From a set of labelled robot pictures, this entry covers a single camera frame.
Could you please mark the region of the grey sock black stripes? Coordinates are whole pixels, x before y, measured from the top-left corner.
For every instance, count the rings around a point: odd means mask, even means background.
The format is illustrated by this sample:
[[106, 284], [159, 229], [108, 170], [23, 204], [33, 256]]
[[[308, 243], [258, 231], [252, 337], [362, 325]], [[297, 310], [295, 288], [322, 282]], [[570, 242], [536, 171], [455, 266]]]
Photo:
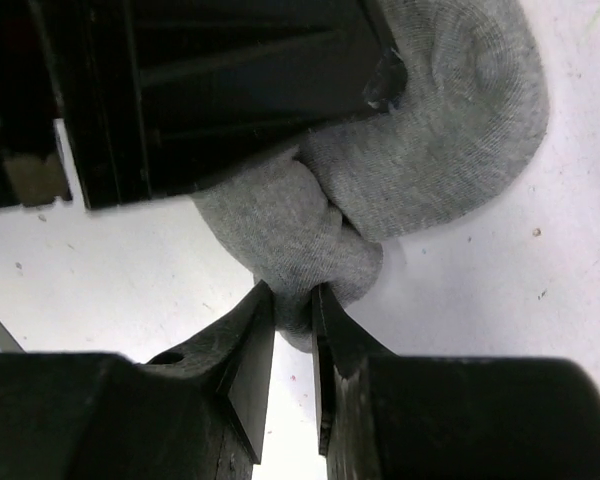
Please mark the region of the grey sock black stripes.
[[312, 349], [312, 290], [365, 297], [385, 241], [454, 221], [499, 196], [546, 134], [549, 95], [516, 1], [385, 1], [404, 63], [397, 106], [308, 134], [194, 204], [228, 253], [274, 295], [277, 331]]

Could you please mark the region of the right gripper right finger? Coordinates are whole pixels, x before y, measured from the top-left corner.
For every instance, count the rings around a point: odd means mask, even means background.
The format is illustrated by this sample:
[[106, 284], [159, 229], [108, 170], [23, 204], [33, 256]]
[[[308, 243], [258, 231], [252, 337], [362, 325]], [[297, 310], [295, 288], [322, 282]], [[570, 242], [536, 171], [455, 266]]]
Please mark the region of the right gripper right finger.
[[332, 479], [600, 479], [600, 393], [565, 359], [397, 355], [313, 290]]

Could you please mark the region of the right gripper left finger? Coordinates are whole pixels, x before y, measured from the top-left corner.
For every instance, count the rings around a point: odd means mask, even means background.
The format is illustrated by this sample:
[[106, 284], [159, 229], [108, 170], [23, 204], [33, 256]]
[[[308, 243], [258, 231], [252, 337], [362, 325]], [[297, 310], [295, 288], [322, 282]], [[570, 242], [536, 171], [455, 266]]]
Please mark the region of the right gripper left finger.
[[0, 479], [248, 479], [261, 461], [273, 296], [145, 364], [0, 353]]

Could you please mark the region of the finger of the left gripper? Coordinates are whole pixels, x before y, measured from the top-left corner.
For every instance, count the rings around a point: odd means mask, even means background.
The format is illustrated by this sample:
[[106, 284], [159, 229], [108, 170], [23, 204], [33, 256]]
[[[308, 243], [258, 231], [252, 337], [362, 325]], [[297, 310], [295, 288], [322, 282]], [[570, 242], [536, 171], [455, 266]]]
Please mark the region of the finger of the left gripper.
[[206, 189], [306, 132], [397, 104], [375, 1], [0, 1], [0, 209]]

